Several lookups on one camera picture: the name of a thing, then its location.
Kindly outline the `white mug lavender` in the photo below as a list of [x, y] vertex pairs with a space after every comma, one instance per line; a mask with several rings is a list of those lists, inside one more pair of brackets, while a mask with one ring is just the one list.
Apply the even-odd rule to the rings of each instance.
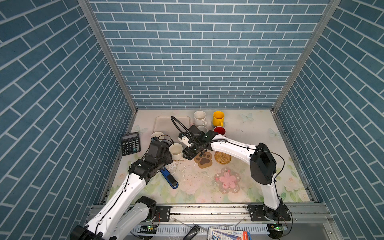
[[164, 134], [162, 132], [154, 132], [151, 135], [151, 139], [155, 138], [155, 137], [158, 138], [160, 141], [162, 141], [165, 138], [165, 136], [164, 136]]

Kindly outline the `cork paw coaster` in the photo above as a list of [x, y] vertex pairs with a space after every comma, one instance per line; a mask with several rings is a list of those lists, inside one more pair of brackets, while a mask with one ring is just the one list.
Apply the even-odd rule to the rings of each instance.
[[196, 164], [198, 164], [198, 167], [200, 169], [205, 169], [212, 166], [213, 164], [212, 158], [213, 158], [213, 154], [211, 152], [205, 152], [203, 154], [198, 154], [194, 158], [194, 161]]

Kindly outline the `red interior mug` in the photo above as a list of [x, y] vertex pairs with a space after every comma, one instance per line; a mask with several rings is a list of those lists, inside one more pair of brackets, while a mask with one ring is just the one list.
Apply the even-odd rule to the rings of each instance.
[[214, 132], [222, 135], [222, 136], [225, 136], [226, 135], [226, 129], [224, 127], [221, 127], [221, 126], [217, 126], [214, 128]]

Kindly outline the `rattan round coaster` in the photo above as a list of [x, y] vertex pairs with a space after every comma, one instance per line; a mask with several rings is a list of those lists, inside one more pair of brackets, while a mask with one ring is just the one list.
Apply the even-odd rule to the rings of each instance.
[[232, 160], [232, 156], [223, 152], [215, 152], [215, 161], [221, 165], [229, 164]]

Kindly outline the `yellow mug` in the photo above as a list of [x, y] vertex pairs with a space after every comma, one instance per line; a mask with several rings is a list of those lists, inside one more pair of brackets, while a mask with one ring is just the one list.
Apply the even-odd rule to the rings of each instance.
[[225, 114], [221, 111], [215, 111], [213, 113], [213, 126], [215, 127], [223, 127], [224, 126], [224, 119], [225, 119]]

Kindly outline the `pink flower coaster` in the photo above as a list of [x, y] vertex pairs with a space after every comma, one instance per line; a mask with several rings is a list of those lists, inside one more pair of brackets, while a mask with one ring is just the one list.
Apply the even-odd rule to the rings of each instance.
[[240, 191], [239, 182], [241, 181], [241, 177], [229, 168], [223, 168], [220, 173], [215, 174], [214, 180], [218, 184], [219, 191], [222, 194], [236, 194]]

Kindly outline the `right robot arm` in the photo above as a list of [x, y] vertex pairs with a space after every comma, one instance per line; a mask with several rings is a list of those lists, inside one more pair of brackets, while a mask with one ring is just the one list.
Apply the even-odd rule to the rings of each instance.
[[276, 221], [281, 212], [285, 211], [275, 183], [278, 175], [277, 162], [267, 145], [259, 143], [254, 146], [240, 143], [214, 131], [204, 133], [196, 126], [191, 126], [185, 131], [179, 130], [179, 132], [179, 140], [186, 145], [183, 150], [185, 159], [192, 160], [199, 153], [210, 150], [222, 152], [242, 160], [250, 165], [251, 177], [261, 185], [265, 217]]

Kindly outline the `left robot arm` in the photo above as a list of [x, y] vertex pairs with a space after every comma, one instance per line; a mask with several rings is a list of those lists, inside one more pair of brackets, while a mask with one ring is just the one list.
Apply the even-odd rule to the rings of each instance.
[[156, 201], [148, 197], [139, 198], [131, 210], [126, 211], [151, 178], [173, 162], [169, 147], [167, 142], [151, 142], [146, 154], [130, 165], [129, 174], [107, 204], [85, 226], [77, 225], [70, 239], [122, 240], [142, 221], [153, 220]]

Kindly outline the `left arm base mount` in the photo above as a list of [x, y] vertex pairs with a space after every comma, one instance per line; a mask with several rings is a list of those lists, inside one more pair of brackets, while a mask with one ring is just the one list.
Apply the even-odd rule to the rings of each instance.
[[171, 215], [171, 206], [156, 206], [151, 209], [150, 222], [169, 222]]

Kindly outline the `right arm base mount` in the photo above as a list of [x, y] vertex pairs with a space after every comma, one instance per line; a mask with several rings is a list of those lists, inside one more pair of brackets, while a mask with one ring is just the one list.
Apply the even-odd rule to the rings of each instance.
[[276, 210], [273, 210], [265, 205], [248, 205], [247, 210], [250, 213], [252, 222], [260, 221], [291, 221], [292, 217], [288, 207], [280, 203]]

